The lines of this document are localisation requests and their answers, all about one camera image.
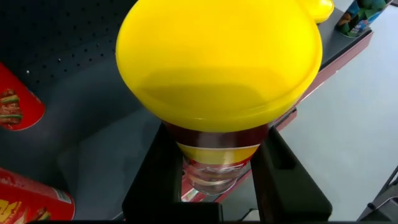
black pegboard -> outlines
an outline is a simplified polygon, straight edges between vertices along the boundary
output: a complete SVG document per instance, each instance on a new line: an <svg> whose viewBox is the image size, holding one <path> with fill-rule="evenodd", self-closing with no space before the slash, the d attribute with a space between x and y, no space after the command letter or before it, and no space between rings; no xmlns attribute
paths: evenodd
<svg viewBox="0 0 398 224"><path fill-rule="evenodd" d="M142 108L114 56L119 27L134 3L0 1L0 62L46 105L33 127L0 129L0 167L65 189L60 153Z"/></svg>
<svg viewBox="0 0 398 224"><path fill-rule="evenodd" d="M31 90L114 57L135 1L0 1L0 61Z"/></svg>

red snack can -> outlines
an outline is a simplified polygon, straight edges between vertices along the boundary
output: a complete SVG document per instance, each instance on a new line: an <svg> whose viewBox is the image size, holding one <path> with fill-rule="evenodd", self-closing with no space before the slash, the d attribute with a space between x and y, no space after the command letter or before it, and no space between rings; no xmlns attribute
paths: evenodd
<svg viewBox="0 0 398 224"><path fill-rule="evenodd" d="M0 168L0 223L71 220L75 203L70 195Z"/></svg>
<svg viewBox="0 0 398 224"><path fill-rule="evenodd" d="M44 111L44 104L0 63L0 125L20 131L37 123Z"/></svg>

